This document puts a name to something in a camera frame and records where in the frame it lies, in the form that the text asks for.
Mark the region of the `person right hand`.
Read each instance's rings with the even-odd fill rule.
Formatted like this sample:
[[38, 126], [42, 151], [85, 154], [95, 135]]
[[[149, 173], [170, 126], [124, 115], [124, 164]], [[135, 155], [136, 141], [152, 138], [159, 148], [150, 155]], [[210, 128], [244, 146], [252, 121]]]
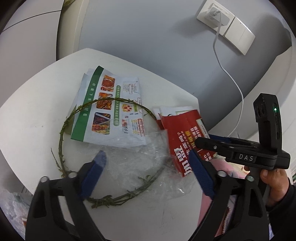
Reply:
[[267, 206], [273, 206], [286, 195], [290, 181], [284, 169], [265, 170], [260, 172], [261, 180], [270, 187]]

